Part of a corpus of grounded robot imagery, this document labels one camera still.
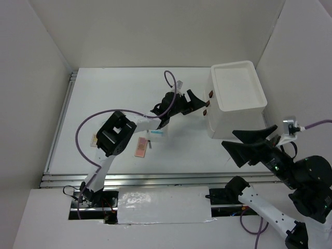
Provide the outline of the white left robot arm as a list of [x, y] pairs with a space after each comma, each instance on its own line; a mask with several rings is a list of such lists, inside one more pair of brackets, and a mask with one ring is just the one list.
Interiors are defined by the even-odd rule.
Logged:
[[112, 114], [96, 133], [97, 162], [90, 160], [80, 149], [78, 133], [82, 125], [80, 124], [77, 128], [76, 147], [82, 157], [96, 167], [81, 183], [79, 200], [83, 199], [91, 207], [101, 203], [107, 172], [115, 157], [125, 150], [133, 134], [145, 130], [160, 130], [168, 125], [171, 117], [177, 114], [188, 115], [208, 106], [207, 102], [196, 97], [191, 90], [187, 90], [187, 95], [190, 101], [187, 101], [182, 93], [167, 92], [162, 101], [156, 104], [147, 115], [131, 110], [111, 109], [86, 118], [83, 123], [100, 114]]

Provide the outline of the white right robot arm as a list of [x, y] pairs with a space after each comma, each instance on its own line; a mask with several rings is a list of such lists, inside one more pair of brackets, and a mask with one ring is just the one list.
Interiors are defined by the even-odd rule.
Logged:
[[331, 165], [317, 155], [295, 160], [283, 150], [304, 127], [291, 123], [285, 134], [271, 137], [275, 130], [235, 130], [237, 141], [222, 143], [237, 166], [262, 164], [277, 181], [258, 186], [236, 176], [226, 184], [226, 198], [261, 216], [287, 248], [331, 248]]

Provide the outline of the pink blush palette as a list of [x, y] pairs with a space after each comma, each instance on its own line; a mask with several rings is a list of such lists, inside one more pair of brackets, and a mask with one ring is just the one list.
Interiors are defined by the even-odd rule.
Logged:
[[144, 158], [145, 153], [146, 153], [147, 144], [148, 144], [148, 140], [146, 138], [139, 137], [134, 156]]

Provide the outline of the colourful eyeshadow palette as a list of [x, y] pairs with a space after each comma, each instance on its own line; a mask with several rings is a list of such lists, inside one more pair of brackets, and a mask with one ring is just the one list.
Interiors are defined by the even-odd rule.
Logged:
[[98, 139], [96, 137], [96, 134], [94, 133], [92, 135], [92, 138], [91, 138], [90, 146], [91, 147], [97, 147], [97, 141], [98, 141]]

